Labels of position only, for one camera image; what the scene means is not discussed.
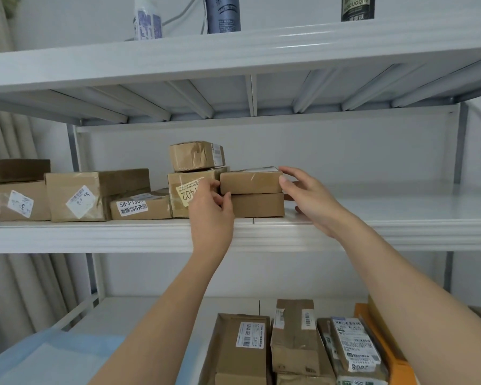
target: shelf board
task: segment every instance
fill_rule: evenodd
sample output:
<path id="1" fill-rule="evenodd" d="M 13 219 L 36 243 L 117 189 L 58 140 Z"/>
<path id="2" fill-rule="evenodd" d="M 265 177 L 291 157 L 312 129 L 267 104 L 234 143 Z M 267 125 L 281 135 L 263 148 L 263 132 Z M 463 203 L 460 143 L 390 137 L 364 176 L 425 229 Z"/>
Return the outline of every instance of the shelf board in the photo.
<path id="1" fill-rule="evenodd" d="M 481 251 L 481 190 L 451 185 L 330 187 L 399 251 Z M 286 202 L 284 218 L 237 219 L 232 252 L 340 251 Z M 0 253 L 191 252 L 187 219 L 104 223 L 0 222 Z"/>
<path id="2" fill-rule="evenodd" d="M 156 297 L 107 297 L 71 332 L 127 336 L 156 302 Z M 317 299 L 316 316 L 352 316 L 354 304 L 366 299 Z M 199 308 L 178 384 L 197 384 L 218 313 L 242 313 L 274 317 L 276 299 L 205 297 Z"/>
<path id="3" fill-rule="evenodd" d="M 0 53 L 0 110 L 76 125 L 448 105 L 478 94 L 481 10 Z"/>

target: gray can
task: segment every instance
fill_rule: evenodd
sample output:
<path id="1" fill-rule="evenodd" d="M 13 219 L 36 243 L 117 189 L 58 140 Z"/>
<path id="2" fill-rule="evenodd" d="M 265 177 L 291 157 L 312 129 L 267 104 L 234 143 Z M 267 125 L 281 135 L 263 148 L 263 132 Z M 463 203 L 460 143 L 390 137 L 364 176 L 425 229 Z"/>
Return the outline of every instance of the gray can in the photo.
<path id="1" fill-rule="evenodd" d="M 207 0 L 209 34 L 240 31 L 240 13 L 239 0 Z"/>

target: left hand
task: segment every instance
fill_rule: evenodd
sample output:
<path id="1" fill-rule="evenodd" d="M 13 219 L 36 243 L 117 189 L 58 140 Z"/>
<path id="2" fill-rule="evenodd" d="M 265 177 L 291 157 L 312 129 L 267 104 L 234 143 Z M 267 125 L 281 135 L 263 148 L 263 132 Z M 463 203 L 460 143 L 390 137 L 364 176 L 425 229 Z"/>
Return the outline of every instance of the left hand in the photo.
<path id="1" fill-rule="evenodd" d="M 233 238 L 233 205 L 231 193 L 221 197 L 219 181 L 203 179 L 189 203 L 193 254 L 223 260 Z"/>

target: white bottle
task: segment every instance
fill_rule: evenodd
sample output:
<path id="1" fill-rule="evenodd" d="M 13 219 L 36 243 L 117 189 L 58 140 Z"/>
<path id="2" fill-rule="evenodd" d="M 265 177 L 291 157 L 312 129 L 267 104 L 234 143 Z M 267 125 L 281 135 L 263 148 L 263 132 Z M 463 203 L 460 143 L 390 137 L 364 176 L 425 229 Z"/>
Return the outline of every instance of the white bottle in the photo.
<path id="1" fill-rule="evenodd" d="M 162 38 L 162 21 L 153 0 L 134 0 L 135 40 Z"/>

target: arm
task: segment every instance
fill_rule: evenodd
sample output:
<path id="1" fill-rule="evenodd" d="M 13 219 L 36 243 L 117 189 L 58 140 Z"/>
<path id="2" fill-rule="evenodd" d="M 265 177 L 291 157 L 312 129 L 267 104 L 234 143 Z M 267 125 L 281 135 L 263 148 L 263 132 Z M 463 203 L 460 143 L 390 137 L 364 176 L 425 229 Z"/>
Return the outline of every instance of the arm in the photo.
<path id="1" fill-rule="evenodd" d="M 481 319 L 415 269 L 315 178 L 281 167 L 283 190 L 337 239 L 422 384 L 481 384 Z"/>
<path id="2" fill-rule="evenodd" d="M 89 385 L 175 383 L 201 300 L 233 236 L 231 195 L 211 190 L 218 185 L 201 180 L 189 205 L 189 262 Z"/>

